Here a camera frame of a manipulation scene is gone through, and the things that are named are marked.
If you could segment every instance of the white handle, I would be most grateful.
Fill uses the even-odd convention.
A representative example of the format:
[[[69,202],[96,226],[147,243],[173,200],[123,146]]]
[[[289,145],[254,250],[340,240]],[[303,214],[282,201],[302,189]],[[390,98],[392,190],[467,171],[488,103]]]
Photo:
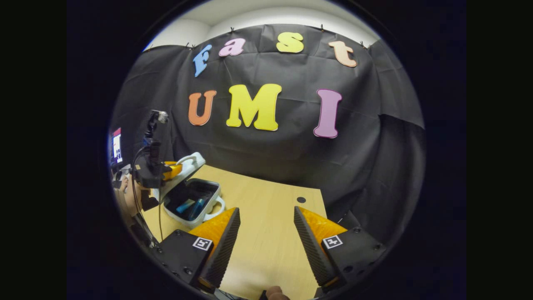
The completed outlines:
[[[224,211],[224,209],[226,208],[226,203],[224,202],[224,200],[222,200],[222,198],[220,198],[220,196],[217,196],[215,200],[218,201],[218,202],[220,202],[220,204],[222,205],[222,207],[220,208],[220,210],[218,210],[218,211],[217,211],[216,213],[214,213],[214,214],[205,214],[204,222],[205,222],[205,221],[208,221],[208,220],[211,220],[212,218],[214,218],[214,217],[220,215],[220,214]]]

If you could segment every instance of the orange part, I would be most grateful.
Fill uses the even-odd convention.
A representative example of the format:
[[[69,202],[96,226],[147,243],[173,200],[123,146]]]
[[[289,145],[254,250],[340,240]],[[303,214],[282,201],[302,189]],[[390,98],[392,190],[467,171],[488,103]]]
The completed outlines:
[[[312,211],[306,210],[305,208],[299,206],[298,208],[305,217],[305,220],[307,221],[307,224],[313,232],[314,238],[317,240],[317,243],[320,245],[322,251],[324,251],[321,244],[323,239],[348,231],[341,225],[321,217]]]
[[[222,234],[224,233],[224,230],[226,229],[234,210],[235,207],[189,231],[189,233],[192,235],[213,241],[213,251],[211,251],[209,257],[211,257],[216,249],[216,246],[219,244],[220,238],[222,237]]]

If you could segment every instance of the table surface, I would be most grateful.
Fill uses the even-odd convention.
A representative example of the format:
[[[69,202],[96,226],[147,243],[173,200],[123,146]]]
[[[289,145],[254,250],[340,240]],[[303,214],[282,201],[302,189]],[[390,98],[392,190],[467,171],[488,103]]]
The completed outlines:
[[[312,299],[318,288],[294,226],[294,206],[326,217],[319,189],[274,183],[236,173],[201,167],[192,178],[220,183],[226,209],[238,207],[240,228],[220,289],[259,299],[261,292],[280,286],[292,300]],[[305,203],[296,198],[304,197]],[[217,203],[212,213],[220,209]],[[143,212],[148,227],[161,241],[157,208]],[[161,209],[161,229],[167,237],[176,229],[189,231]]]

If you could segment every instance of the white wall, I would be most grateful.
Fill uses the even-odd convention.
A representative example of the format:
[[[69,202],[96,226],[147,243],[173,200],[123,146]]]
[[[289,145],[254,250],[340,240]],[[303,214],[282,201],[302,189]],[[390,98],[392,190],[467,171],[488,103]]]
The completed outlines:
[[[144,50],[163,45],[198,45],[206,40],[210,26],[196,20],[176,19],[163,29]]]
[[[378,40],[377,35],[364,28],[351,24],[337,16],[300,7],[274,7],[240,14],[211,27],[206,40],[235,29],[262,24],[300,24],[313,27],[324,25],[324,29],[346,36],[356,42],[363,41],[369,46]]]

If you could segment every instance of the pink letter i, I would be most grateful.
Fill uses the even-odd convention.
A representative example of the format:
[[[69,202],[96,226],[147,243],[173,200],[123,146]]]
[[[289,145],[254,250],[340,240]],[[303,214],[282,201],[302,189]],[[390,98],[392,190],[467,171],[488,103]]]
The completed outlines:
[[[318,126],[313,130],[317,137],[336,138],[338,135],[335,129],[335,119],[337,117],[337,105],[342,100],[341,94],[336,91],[320,89],[317,91],[320,96],[320,120]]]

